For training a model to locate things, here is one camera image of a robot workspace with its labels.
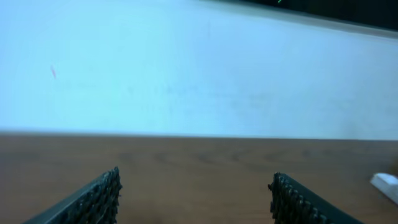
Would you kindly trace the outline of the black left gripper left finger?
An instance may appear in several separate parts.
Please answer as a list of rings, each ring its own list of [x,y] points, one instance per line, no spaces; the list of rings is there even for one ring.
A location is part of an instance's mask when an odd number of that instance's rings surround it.
[[[24,224],[115,224],[122,187],[115,167]]]

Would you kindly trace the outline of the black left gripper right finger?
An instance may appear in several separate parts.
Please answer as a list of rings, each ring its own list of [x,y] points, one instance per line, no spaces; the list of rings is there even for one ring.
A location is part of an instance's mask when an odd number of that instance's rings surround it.
[[[268,188],[275,224],[362,224],[287,174],[275,173]]]

